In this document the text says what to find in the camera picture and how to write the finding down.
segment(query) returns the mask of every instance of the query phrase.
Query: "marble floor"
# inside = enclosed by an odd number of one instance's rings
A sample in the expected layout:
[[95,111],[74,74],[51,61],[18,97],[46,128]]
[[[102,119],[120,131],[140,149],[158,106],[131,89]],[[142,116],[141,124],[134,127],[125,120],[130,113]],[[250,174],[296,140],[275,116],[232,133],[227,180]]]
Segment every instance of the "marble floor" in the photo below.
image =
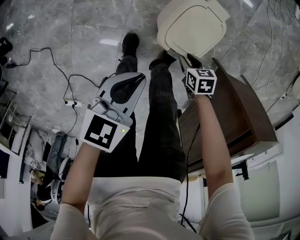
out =
[[[148,66],[161,50],[156,40],[156,18],[169,1],[4,0],[0,5],[0,36],[12,42],[14,49],[9,57],[18,64],[28,60],[30,49],[51,47],[56,63],[67,75],[82,74],[99,84],[105,76],[115,72],[122,57],[120,43],[125,34],[136,32],[140,36],[138,71],[147,77],[135,109],[139,154],[149,112]],[[275,102],[272,99],[285,93],[297,72],[280,78],[295,71],[300,63],[300,23],[289,17],[294,1],[218,2],[230,15],[226,21],[227,31],[202,58],[203,63],[211,66],[211,58],[215,57],[228,73],[239,79],[243,74],[254,84],[255,90],[259,89],[256,93],[267,110]],[[185,109],[187,96],[179,63],[174,63],[170,71],[178,107]],[[36,128],[46,131],[60,128],[66,132],[72,128],[75,113],[63,101],[67,81],[52,64],[50,52],[33,53],[29,65],[7,69],[4,77],[9,80],[9,87],[18,93],[18,111],[32,115]],[[75,98],[86,104],[97,93],[97,88],[81,77],[71,79],[71,84]],[[71,98],[70,91],[66,97]],[[278,101],[268,112],[272,123],[280,121],[295,105],[294,100],[287,98]],[[78,121],[71,132],[73,136],[80,133],[85,107],[76,110]],[[70,155],[75,151],[75,142],[71,143]]]

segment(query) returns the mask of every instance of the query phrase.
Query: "wire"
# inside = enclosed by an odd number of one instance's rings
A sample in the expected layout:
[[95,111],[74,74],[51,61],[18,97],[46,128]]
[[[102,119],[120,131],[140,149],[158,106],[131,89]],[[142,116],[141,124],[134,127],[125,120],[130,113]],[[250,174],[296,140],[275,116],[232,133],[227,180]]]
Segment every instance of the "wire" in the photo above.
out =
[[75,154],[74,154],[74,159],[76,157],[76,152],[77,152],[77,144],[76,144],[76,150],[75,150]]
[[[279,13],[276,12],[276,5],[277,5],[277,3],[280,5],[280,12],[281,12],[281,14],[279,14]],[[276,0],[276,1],[275,1],[275,4],[274,4],[274,7],[272,7],[271,2],[270,2],[270,0],[269,0],[269,6],[268,6],[268,8],[267,8],[267,14],[268,14],[269,24],[270,24],[270,28],[271,28],[271,43],[270,43],[270,46],[269,46],[267,52],[265,53],[265,55],[264,55],[264,57],[263,57],[263,59],[262,59],[262,62],[261,62],[261,64],[260,64],[260,66],[259,66],[257,77],[256,77],[254,83],[251,85],[251,87],[253,87],[253,86],[255,85],[255,83],[257,82],[257,80],[258,80],[258,78],[259,78],[260,70],[261,70],[261,67],[262,67],[262,65],[263,65],[263,63],[264,63],[264,61],[265,61],[266,55],[268,54],[268,52],[269,52],[269,50],[271,49],[272,44],[273,44],[273,26],[272,26],[272,23],[271,23],[271,20],[270,20],[270,14],[269,14],[269,10],[271,9],[272,12],[275,14],[275,18],[276,18],[276,20],[277,20],[277,22],[278,22],[278,24],[279,24],[279,28],[280,28],[280,31],[281,31],[281,34],[282,34],[282,38],[283,38],[283,40],[282,40],[282,52],[281,52],[280,58],[279,58],[279,60],[278,60],[278,63],[277,63],[277,65],[276,65],[275,69],[272,71],[272,73],[271,73],[271,75],[270,75],[270,77],[269,77],[269,79],[268,79],[268,82],[267,82],[266,84],[264,84],[263,86],[261,86],[261,87],[259,87],[258,89],[255,90],[255,91],[257,91],[257,90],[263,88],[264,86],[267,86],[267,87],[266,87],[266,96],[267,96],[267,99],[268,99],[268,100],[271,100],[271,99],[268,98],[268,85],[269,85],[270,83],[280,81],[281,79],[283,79],[283,78],[286,77],[287,75],[289,75],[289,74],[294,73],[294,72],[297,71],[297,70],[296,70],[296,71],[287,73],[287,74],[285,74],[283,77],[281,77],[281,78],[279,78],[279,79],[277,79],[277,80],[275,80],[275,81],[271,81],[271,78],[272,78],[274,72],[276,71],[276,69],[278,68],[279,63],[280,63],[281,58],[282,58],[283,53],[284,53],[285,36],[284,36],[283,30],[282,30],[282,27],[281,27],[281,25],[280,25],[280,19],[283,19],[285,25],[291,25],[291,24],[293,24],[293,26],[294,26],[295,28],[297,28],[297,27],[295,26],[293,20],[292,20],[290,7],[289,7],[288,5],[287,5],[287,7],[289,8],[289,14],[287,13],[287,11],[285,11],[285,10],[283,9],[283,3],[282,3],[282,1]],[[286,15],[289,17],[289,19],[291,20],[291,24],[287,24],[287,23],[286,23],[285,18],[284,18],[284,15],[283,15],[283,11],[285,12],[285,14],[286,14]]]
[[183,216],[181,213],[179,214],[180,216],[182,216],[184,218],[184,220],[187,222],[187,224],[190,226],[190,228],[195,232],[197,233],[196,229],[193,227],[193,225],[191,225],[191,223],[188,221],[188,219]]
[[258,88],[258,89],[256,89],[255,91],[258,91],[259,89],[261,89],[261,88],[263,88],[263,87],[267,86],[268,84],[271,84],[271,83],[278,82],[278,81],[280,81],[281,79],[285,78],[287,75],[289,75],[289,74],[293,74],[293,73],[295,73],[295,72],[298,72],[298,69],[296,69],[296,70],[294,70],[294,71],[292,71],[292,72],[286,73],[284,76],[282,76],[281,78],[279,78],[279,79],[277,79],[277,80],[274,80],[274,81],[272,81],[272,82],[270,82],[270,83],[266,83],[265,85],[263,85],[263,86],[259,87],[259,88]]
[[90,224],[90,206],[88,204],[88,219],[89,219],[89,224]]
[[114,74],[117,74],[117,73],[115,72],[115,73],[111,74],[109,77],[105,77],[105,78],[102,79],[102,82],[100,83],[100,85],[99,85],[99,87],[98,87],[97,95],[98,95],[98,93],[99,93],[99,91],[100,91],[101,86],[104,84],[104,82],[105,82],[107,79],[109,79],[110,77],[112,77],[112,75],[114,75]]
[[273,104],[271,105],[271,107],[269,107],[269,109],[266,111],[266,113],[268,113],[268,111],[270,111],[270,109],[275,105],[275,103],[273,103]]
[[[287,96],[287,90],[290,88],[290,86],[295,82],[295,80],[296,79],[294,79],[290,84],[289,84],[289,86],[286,88],[286,90],[285,90],[285,95]],[[275,101],[275,103],[276,102],[278,102],[280,99],[284,99],[284,97],[283,96],[281,96],[280,98],[277,98],[277,99],[269,99],[270,101],[271,100],[276,100]],[[275,103],[273,103],[272,105],[271,105],[271,107],[269,107],[269,109],[266,111],[266,113],[268,113],[268,111],[275,105]]]
[[[81,74],[71,74],[71,75],[69,76],[69,78],[68,78],[67,75],[66,75],[66,74],[65,74],[65,73],[64,73],[64,72],[56,65],[56,63],[55,63],[55,61],[54,61],[53,52],[52,52],[52,49],[51,49],[50,47],[44,47],[44,48],[39,49],[39,50],[30,49],[30,51],[29,51],[29,60],[28,60],[27,62],[25,62],[25,63],[20,64],[20,65],[15,65],[15,67],[20,67],[20,66],[26,66],[26,65],[28,65],[28,64],[30,63],[30,61],[31,61],[31,53],[32,53],[32,52],[38,53],[38,52],[41,52],[41,51],[43,51],[43,50],[49,50],[49,51],[50,51],[51,57],[52,57],[52,62],[53,62],[53,64],[54,64],[54,66],[55,66],[55,67],[56,67],[56,68],[64,75],[65,79],[67,80],[67,89],[66,89],[65,94],[64,94],[64,96],[63,96],[64,101],[66,101],[65,96],[66,96],[66,93],[67,93],[67,91],[68,91],[68,89],[69,89],[69,87],[70,87],[70,90],[71,90],[71,92],[72,92],[73,102],[75,103],[74,92],[73,92],[72,86],[71,86],[71,84],[70,84],[70,78],[71,78],[72,76],[80,76],[80,77],[83,77],[84,79],[86,79],[86,80],[88,80],[89,82],[91,82],[91,83],[92,83],[94,86],[96,86],[97,88],[100,88],[100,86],[96,85],[91,79],[89,79],[89,78],[87,78],[87,77],[85,77],[85,76],[83,76],[83,75],[81,75]],[[76,125],[76,123],[77,123],[77,118],[78,118],[78,114],[77,114],[77,112],[76,112],[76,110],[75,110],[75,106],[73,105],[72,108],[74,109],[74,112],[75,112],[75,114],[76,114],[76,120],[75,120],[75,123],[74,123],[74,125],[72,126],[71,130],[67,133],[67,135],[68,135],[68,134],[73,130],[73,128],[75,127],[75,125]]]
[[194,135],[194,137],[193,137],[193,140],[192,140],[192,142],[191,142],[191,145],[189,146],[189,150],[188,150],[188,153],[187,153],[187,165],[186,165],[187,196],[186,196],[186,203],[185,203],[184,208],[183,208],[183,213],[182,213],[182,218],[181,218],[181,224],[180,224],[180,225],[183,224],[184,214],[185,214],[185,212],[186,212],[187,205],[188,205],[188,160],[189,160],[189,154],[190,154],[190,152],[191,152],[191,149],[192,149],[192,146],[193,146],[193,144],[194,144],[194,141],[195,141],[195,138],[196,138],[196,136],[197,136],[197,133],[198,133],[198,131],[199,131],[199,128],[200,128],[200,124],[198,124],[197,130],[196,130],[196,132],[195,132],[195,135]]
[[76,125],[77,118],[78,118],[78,115],[77,115],[77,112],[76,112],[76,110],[75,110],[75,107],[74,107],[74,105],[72,106],[72,108],[73,108],[73,109],[74,109],[74,111],[75,111],[75,114],[76,114],[76,120],[75,120],[75,123],[74,123],[74,125],[72,126],[71,130],[70,130],[70,131],[68,131],[67,135],[68,135],[70,132],[72,132],[73,128],[74,128],[74,127],[75,127],[75,125]]
[[265,60],[265,58],[266,58],[266,56],[267,56],[269,50],[270,50],[271,47],[272,47],[272,44],[273,44],[273,28],[272,28],[272,24],[271,24],[271,20],[270,20],[270,16],[269,16],[269,8],[270,8],[270,6],[267,8],[267,14],[268,14],[268,18],[269,18],[270,27],[271,27],[271,43],[270,43],[270,46],[269,46],[267,52],[265,53],[265,55],[264,55],[264,57],[263,57],[263,59],[262,59],[262,63],[260,64],[260,66],[259,66],[259,68],[258,68],[257,77],[256,77],[254,83],[251,85],[251,87],[253,87],[253,86],[255,85],[255,83],[257,82],[258,77],[259,77],[259,73],[260,73],[260,71],[261,71],[261,67],[262,67],[262,65],[263,65],[263,62],[264,62],[264,60]]

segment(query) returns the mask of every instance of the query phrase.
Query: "black cable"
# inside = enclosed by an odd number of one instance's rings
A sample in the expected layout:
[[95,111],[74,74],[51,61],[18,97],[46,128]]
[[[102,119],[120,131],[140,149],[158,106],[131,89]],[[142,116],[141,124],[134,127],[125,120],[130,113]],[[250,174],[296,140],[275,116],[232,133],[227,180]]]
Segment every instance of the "black cable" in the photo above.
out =
[[183,216],[181,213],[179,214],[180,216],[182,216],[184,218],[184,220],[187,222],[187,224],[190,226],[190,228],[195,232],[197,233],[196,229],[193,227],[193,225],[191,225],[191,223],[188,221],[188,219]]
[[88,204],[88,219],[89,219],[89,224],[90,224],[90,206]]
[[74,125],[72,126],[71,130],[70,130],[70,131],[68,131],[67,135],[68,135],[70,132],[72,132],[73,128],[74,128],[74,127],[75,127],[75,125],[76,125],[77,118],[78,118],[77,112],[76,112],[76,110],[75,110],[75,106],[74,106],[74,105],[72,105],[72,108],[73,108],[73,109],[74,109],[74,111],[75,111],[75,114],[76,114],[76,120],[75,120],[75,123],[74,123]]
[[[295,78],[295,79],[288,85],[288,87],[286,88],[286,90],[285,90],[285,95],[286,95],[286,96],[287,96],[287,90],[289,89],[289,87],[290,87],[291,85],[293,85],[293,84],[295,83],[296,79],[297,79],[297,78]],[[284,99],[284,97],[281,96],[280,98],[277,98],[277,99],[271,99],[271,100],[276,100],[276,101],[275,101],[275,103],[276,103],[276,102],[278,102],[280,99]],[[266,111],[266,113],[268,113],[268,111],[275,105],[275,103],[273,103],[273,104],[271,105],[271,107],[269,107],[269,109]]]
[[117,74],[117,73],[115,72],[115,73],[111,74],[108,78],[112,77],[114,74]]
[[74,159],[76,157],[76,152],[77,152],[77,144],[76,144],[76,150],[75,150],[75,154],[74,154]]
[[273,104],[271,105],[271,107],[269,107],[269,109],[266,111],[266,113],[268,113],[268,111],[272,108],[272,106],[275,105],[275,103],[273,103]]
[[186,204],[184,205],[184,208],[183,208],[183,213],[182,213],[182,218],[181,218],[181,224],[180,224],[180,225],[183,224],[184,214],[185,214],[185,212],[186,212],[187,205],[188,205],[188,160],[189,160],[189,154],[190,154],[190,152],[191,152],[191,149],[192,149],[192,146],[193,146],[193,144],[194,144],[194,141],[195,141],[195,138],[196,138],[196,136],[197,136],[197,133],[198,133],[198,131],[199,131],[199,128],[200,128],[200,124],[198,124],[197,130],[196,130],[196,132],[195,132],[195,135],[194,135],[194,137],[193,137],[193,140],[192,140],[191,145],[190,145],[190,147],[189,147],[189,150],[188,150],[188,152],[187,152],[187,165],[186,165],[187,196],[186,196]]
[[[73,92],[73,89],[72,89],[72,86],[71,86],[71,84],[70,84],[70,78],[72,77],[72,76],[80,76],[80,77],[83,77],[83,78],[85,78],[86,80],[88,80],[88,81],[90,81],[94,86],[96,86],[97,88],[100,88],[100,86],[97,86],[91,79],[89,79],[89,78],[87,78],[87,77],[85,77],[85,76],[83,76],[83,75],[81,75],[81,74],[71,74],[70,76],[69,76],[69,78],[67,77],[67,75],[56,65],[56,63],[55,63],[55,61],[54,61],[54,56],[53,56],[53,52],[52,52],[52,49],[50,48],[50,47],[44,47],[44,48],[42,48],[42,49],[40,49],[40,50],[34,50],[34,49],[30,49],[30,51],[29,51],[29,60],[28,60],[28,62],[26,62],[26,63],[22,63],[22,64],[20,64],[20,65],[15,65],[14,66],[14,68],[15,67],[20,67],[20,66],[26,66],[26,65],[28,65],[29,63],[30,63],[30,61],[31,61],[31,52],[35,52],[35,53],[38,53],[38,52],[41,52],[41,51],[43,51],[43,50],[49,50],[50,51],[50,53],[51,53],[51,57],[52,57],[52,62],[53,62],[53,64],[54,64],[54,66],[64,75],[64,77],[65,77],[65,79],[67,80],[67,89],[66,89],[66,91],[65,91],[65,94],[64,94],[64,101],[66,101],[65,100],[65,96],[66,96],[66,93],[67,93],[67,91],[68,91],[68,89],[69,89],[69,87],[70,87],[70,90],[71,90],[71,92],[72,92],[72,98],[73,98],[73,102],[75,103],[75,98],[74,98],[74,92]],[[77,118],[78,118],[78,115],[77,115],[77,112],[76,112],[76,110],[75,110],[75,106],[73,105],[72,106],[72,108],[74,109],[74,111],[75,111],[75,114],[76,114],[76,120],[75,120],[75,123],[74,123],[74,125],[72,126],[72,128],[71,128],[71,130],[67,133],[67,135],[73,130],[73,128],[75,127],[75,125],[76,125],[76,123],[77,123]]]

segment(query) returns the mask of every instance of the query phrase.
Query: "plug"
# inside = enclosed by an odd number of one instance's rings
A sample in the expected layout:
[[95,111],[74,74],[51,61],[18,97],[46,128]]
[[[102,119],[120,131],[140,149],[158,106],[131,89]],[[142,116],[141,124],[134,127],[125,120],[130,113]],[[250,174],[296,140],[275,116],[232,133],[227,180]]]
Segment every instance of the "plug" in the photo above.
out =
[[15,68],[17,65],[14,62],[8,63],[6,68]]

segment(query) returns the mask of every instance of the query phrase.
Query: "black shoe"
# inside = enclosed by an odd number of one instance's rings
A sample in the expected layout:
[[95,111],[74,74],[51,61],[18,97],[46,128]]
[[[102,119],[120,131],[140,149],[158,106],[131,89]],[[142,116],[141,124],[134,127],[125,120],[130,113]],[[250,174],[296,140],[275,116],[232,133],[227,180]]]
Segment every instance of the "black shoe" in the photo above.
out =
[[155,60],[153,60],[150,65],[149,65],[149,70],[152,70],[156,65],[164,63],[166,64],[168,67],[170,67],[170,65],[172,63],[174,63],[176,61],[176,59],[172,56],[170,56],[166,51],[161,52],[161,54],[159,55],[159,57]]
[[128,33],[123,40],[123,56],[133,56],[136,58],[136,50],[140,44],[139,37],[135,33]]

